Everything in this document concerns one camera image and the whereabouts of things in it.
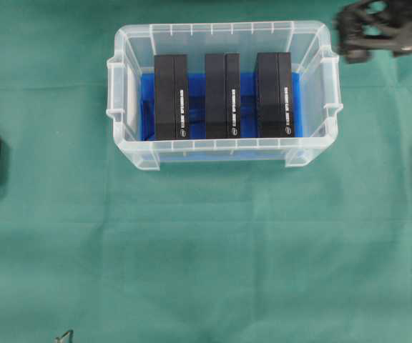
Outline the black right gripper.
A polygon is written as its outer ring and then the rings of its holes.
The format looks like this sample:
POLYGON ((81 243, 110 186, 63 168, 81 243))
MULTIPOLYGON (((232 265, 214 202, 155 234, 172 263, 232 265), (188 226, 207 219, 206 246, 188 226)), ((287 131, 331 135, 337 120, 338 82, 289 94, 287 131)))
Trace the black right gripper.
POLYGON ((354 1, 336 14, 334 27, 349 64, 367 62, 377 50, 412 54, 412 1, 354 1))

